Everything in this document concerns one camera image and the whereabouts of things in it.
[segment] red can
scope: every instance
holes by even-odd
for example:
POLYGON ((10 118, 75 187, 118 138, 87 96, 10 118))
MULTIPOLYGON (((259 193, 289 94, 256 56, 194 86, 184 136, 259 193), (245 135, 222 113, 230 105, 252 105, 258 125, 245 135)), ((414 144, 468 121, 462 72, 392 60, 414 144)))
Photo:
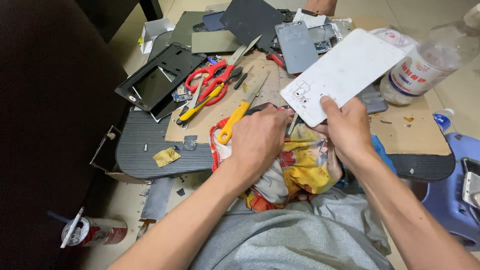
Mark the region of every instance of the red can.
MULTIPOLYGON (((73 220, 70 221, 61 233, 65 239, 73 220)), ((92 246, 118 244, 127 235, 127 224, 123 221, 110 219, 80 218, 67 245, 92 246)))

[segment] yellow handle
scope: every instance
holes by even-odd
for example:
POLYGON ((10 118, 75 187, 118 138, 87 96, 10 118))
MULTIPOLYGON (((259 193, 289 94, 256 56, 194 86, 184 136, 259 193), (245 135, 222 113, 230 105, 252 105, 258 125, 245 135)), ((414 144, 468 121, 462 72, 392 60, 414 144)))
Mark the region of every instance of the yellow handle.
POLYGON ((209 102, 212 98, 216 97, 220 92, 222 91, 223 88, 223 83, 218 85, 206 98, 201 100, 200 102, 197 103, 193 108, 189 109, 186 111, 184 114, 182 114, 178 119, 177 119, 177 125, 183 125, 187 120, 190 119, 190 117, 196 113, 198 110, 200 110, 205 103, 209 102))
POLYGON ((233 114, 230 116, 229 120, 220 131, 220 134, 216 138, 217 141, 223 145, 226 145, 227 142, 232 137, 232 127, 236 121, 240 120, 244 114, 247 112, 248 108, 250 108, 250 103, 241 101, 240 106, 233 111, 233 114))

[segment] blue plastic stool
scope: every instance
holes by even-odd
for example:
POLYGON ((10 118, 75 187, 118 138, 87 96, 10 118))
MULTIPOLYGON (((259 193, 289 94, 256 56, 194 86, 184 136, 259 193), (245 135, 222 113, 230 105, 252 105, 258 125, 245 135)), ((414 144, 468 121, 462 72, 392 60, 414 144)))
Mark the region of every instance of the blue plastic stool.
POLYGON ((449 133, 445 138, 455 155, 453 174, 437 183, 428 184, 423 206, 469 251, 480 250, 480 211, 463 201, 464 172, 460 160, 480 160, 480 140, 449 133))

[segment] yellow paper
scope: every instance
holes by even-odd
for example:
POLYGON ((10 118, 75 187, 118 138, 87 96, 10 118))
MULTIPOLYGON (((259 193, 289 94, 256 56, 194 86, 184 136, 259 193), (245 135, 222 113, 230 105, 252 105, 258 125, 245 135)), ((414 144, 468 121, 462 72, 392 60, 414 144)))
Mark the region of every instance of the yellow paper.
POLYGON ((172 163, 173 161, 176 161, 179 159, 180 155, 173 150, 173 148, 168 148, 165 150, 162 150, 158 152, 156 155, 153 156, 153 159, 155 159, 157 165, 159 167, 163 167, 167 164, 172 163))

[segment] tile floor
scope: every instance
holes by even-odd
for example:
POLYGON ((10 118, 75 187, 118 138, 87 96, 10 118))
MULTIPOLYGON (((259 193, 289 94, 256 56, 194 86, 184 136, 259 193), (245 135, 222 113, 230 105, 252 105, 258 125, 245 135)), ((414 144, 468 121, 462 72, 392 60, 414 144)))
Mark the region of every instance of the tile floor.
MULTIPOLYGON (((226 0, 159 0, 164 15, 172 23, 176 23, 183 11, 203 11, 205 6, 223 3, 226 0)), ((433 26, 458 20, 480 0, 339 0, 336 16, 380 17, 389 24, 399 27, 407 35, 420 38, 433 26)), ((133 10, 125 23, 114 36, 109 46, 123 65, 128 75, 138 70, 146 62, 138 48, 137 40, 141 36, 142 27, 146 21, 140 5, 133 10)), ((462 134, 480 139, 480 57, 471 64, 448 77, 426 97, 432 111, 452 108, 455 111, 453 128, 462 134)), ((185 186, 187 192, 193 192, 194 186, 187 186, 177 179, 176 186, 185 186)), ((144 197, 138 194, 145 189, 144 185, 119 183, 108 206, 106 218, 124 220, 129 226, 129 233, 118 245, 99 246, 91 252, 82 269, 106 269, 134 241, 141 222, 140 211, 144 197)), ((181 198, 170 198, 168 209, 181 201, 181 198)), ((392 255, 388 259, 395 269, 406 269, 395 245, 392 245, 392 255)))

